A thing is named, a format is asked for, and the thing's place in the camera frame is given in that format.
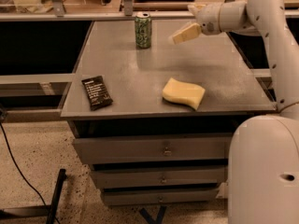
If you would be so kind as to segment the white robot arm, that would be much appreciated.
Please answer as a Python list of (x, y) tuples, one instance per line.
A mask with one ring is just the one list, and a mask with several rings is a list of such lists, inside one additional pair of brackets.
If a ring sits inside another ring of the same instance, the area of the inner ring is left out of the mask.
[(299, 46), (284, 1), (192, 3), (188, 10), (204, 35), (259, 35), (275, 94), (271, 107), (244, 121), (232, 137), (228, 224), (299, 224)]

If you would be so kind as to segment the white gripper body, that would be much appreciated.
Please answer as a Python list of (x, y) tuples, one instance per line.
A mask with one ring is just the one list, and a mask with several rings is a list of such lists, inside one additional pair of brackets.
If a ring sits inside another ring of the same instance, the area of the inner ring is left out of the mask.
[(220, 29), (221, 3), (210, 4), (199, 9), (196, 21), (204, 35), (218, 35)]

